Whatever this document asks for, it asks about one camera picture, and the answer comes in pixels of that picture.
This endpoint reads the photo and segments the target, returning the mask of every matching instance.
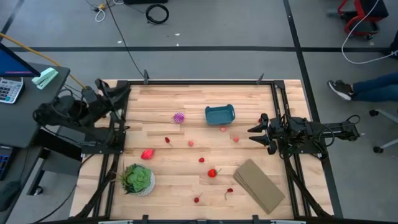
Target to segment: shoe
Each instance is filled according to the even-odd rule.
[[[351,86],[341,80],[337,80],[336,82],[329,80],[328,87],[344,100],[351,100],[351,97],[354,95]]]
[[[382,52],[382,54],[384,54],[385,56],[390,55],[390,58],[396,59],[398,60],[398,52],[397,50],[393,50],[393,49],[389,49],[389,50],[384,50]]]

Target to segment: wooden tabletop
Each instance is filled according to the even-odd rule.
[[[284,81],[292,116],[309,119],[301,81]],[[106,82],[116,86],[117,80]],[[206,124],[204,112],[206,106],[227,104],[234,106],[236,119],[223,133],[220,127]],[[176,112],[185,114],[182,124],[172,121]],[[248,139],[256,135],[247,130],[257,125],[261,113],[275,117],[268,85],[132,85],[126,116],[131,129],[127,132],[118,173],[123,166],[143,164],[154,172],[156,185],[150,195],[138,197],[125,195],[117,183],[111,218],[141,219],[143,215],[156,220],[242,220],[251,219],[252,215],[259,215],[260,219],[293,218],[283,160],[277,154],[268,155],[264,146]],[[108,120],[102,119],[96,125],[107,126]],[[239,142],[233,141],[236,136]],[[165,142],[165,137],[172,146]],[[189,140],[194,142],[192,147],[188,145]],[[145,149],[155,149],[151,160],[141,159]],[[102,157],[93,156],[81,168],[70,215],[77,214],[96,190]],[[201,157],[205,158],[204,163],[198,162]],[[300,155],[300,158],[308,190],[323,209],[333,213],[321,162],[309,155]],[[269,215],[232,178],[235,170],[248,159],[286,196]],[[209,169],[221,171],[217,177],[210,178]],[[234,192],[225,200],[228,188]],[[297,188],[296,192],[303,215]],[[193,199],[200,194],[200,202],[195,203]],[[104,213],[105,201],[103,199],[100,215]]]

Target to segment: black cable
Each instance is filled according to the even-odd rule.
[[[325,129],[324,129],[323,131],[321,131],[321,133],[320,133],[319,136],[318,136],[318,142],[319,142],[319,143],[321,143],[322,134],[323,134],[325,131],[329,131],[329,132],[330,132],[330,134],[331,134],[331,141],[330,141],[329,144],[326,144],[326,145],[323,145],[323,146],[329,147],[329,146],[331,146],[333,143],[335,143],[335,134],[333,134],[333,131],[331,130],[331,128],[329,128],[328,126],[326,126],[326,125],[324,125],[324,124],[322,124],[322,123],[316,122],[316,121],[311,121],[311,123],[319,124],[319,125],[322,125],[323,127],[325,127]]]
[[[136,64],[136,61],[134,61],[133,57],[131,56],[131,53],[130,53],[130,51],[129,51],[129,48],[127,47],[126,41],[124,40],[123,34],[122,34],[122,32],[121,32],[121,30],[120,30],[120,28],[119,28],[119,26],[118,26],[118,23],[116,22],[116,19],[115,19],[114,16],[113,16],[113,12],[112,12],[112,9],[111,9],[110,7],[109,7],[109,11],[111,12],[113,22],[114,22],[114,24],[116,25],[116,28],[118,28],[118,31],[119,31],[119,33],[120,33],[120,36],[122,37],[122,41],[123,41],[124,47],[126,48],[126,51],[127,51],[127,53],[129,54],[129,56],[130,56],[130,58],[131,58],[131,61],[133,62],[134,66],[136,67],[136,69],[137,69],[137,71],[140,73],[140,75],[141,75],[143,78],[145,78],[145,77],[144,77],[144,74],[142,74],[142,72],[139,70],[139,68],[138,68],[138,66],[137,66],[137,64]]]
[[[69,92],[70,92],[70,95],[73,97],[73,92],[72,92],[70,89],[68,89],[68,88],[61,90],[58,94],[61,94],[61,93],[64,92],[64,91],[69,91]],[[69,115],[69,114],[63,114],[63,113],[57,111],[57,110],[55,109],[55,107],[54,107],[54,103],[55,103],[55,100],[51,103],[51,108],[54,110],[54,112],[56,112],[56,113],[57,113],[59,116],[61,116],[61,117],[70,118],[70,115]]]
[[[98,9],[99,6],[92,4],[92,3],[90,3],[90,2],[87,1],[87,0],[85,0],[85,1],[87,2],[87,4],[90,5],[90,9],[91,9],[91,10]],[[113,7],[113,6],[115,6],[115,5],[116,5],[116,4],[113,3],[113,5],[111,5],[111,6],[108,5],[108,6],[106,6],[104,9],[108,9],[108,8]]]
[[[75,90],[77,93],[79,93],[79,94],[81,94],[81,91],[79,91],[79,90],[77,90],[76,88],[74,88],[74,87],[72,87],[72,86],[70,86],[70,85],[68,85],[68,84],[63,84],[64,85],[64,88],[66,88],[66,89],[72,89],[72,90]]]
[[[24,162],[24,165],[22,166],[21,174],[19,175],[19,181],[22,181],[22,176],[24,175],[28,155],[29,155],[29,147],[26,148],[25,162]]]
[[[87,159],[85,159],[79,166],[79,170],[81,169],[81,167],[84,165],[84,163],[86,163],[89,159],[91,159],[94,156],[94,154],[90,155],[89,157],[87,157]],[[56,208],[54,209],[52,212],[50,212],[48,215],[44,216],[43,218],[37,220],[36,222],[33,223],[40,223],[41,221],[45,220],[46,218],[52,216],[52,214],[54,214],[56,211],[58,211],[70,198],[70,196],[72,196],[73,191],[76,189],[77,183],[72,187],[72,190],[70,191],[68,197]]]
[[[52,134],[55,135],[55,136],[59,136],[59,137],[61,137],[61,138],[65,138],[65,139],[67,139],[67,140],[70,140],[70,141],[74,142],[75,144],[80,144],[80,143],[77,142],[76,140],[73,140],[73,139],[71,139],[70,137],[63,136],[63,135],[61,135],[61,134],[57,134],[57,133],[55,133],[55,132],[49,130],[49,129],[48,129],[47,127],[45,127],[45,126],[43,126],[43,128],[46,129],[48,132],[52,133]]]
[[[166,12],[166,17],[164,19],[162,19],[161,21],[157,21],[154,18],[152,18],[152,16],[149,15],[150,11],[153,10],[154,8],[156,8],[156,7],[159,7],[159,8],[163,9]],[[162,23],[166,22],[167,19],[169,19],[169,10],[165,6],[163,6],[161,4],[153,4],[153,5],[150,5],[147,8],[147,10],[145,11],[145,16],[146,16],[146,18],[147,18],[149,23],[158,25],[158,24],[162,24]]]

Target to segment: pink spiky ball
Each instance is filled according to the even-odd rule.
[[[177,124],[180,124],[180,123],[182,123],[182,122],[184,121],[185,116],[184,116],[183,113],[178,112],[178,113],[176,113],[176,114],[174,115],[173,118],[174,118],[174,122],[176,122]]]

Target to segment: brown cardboard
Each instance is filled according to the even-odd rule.
[[[285,198],[285,195],[251,159],[235,171],[233,178],[267,214],[270,214]]]

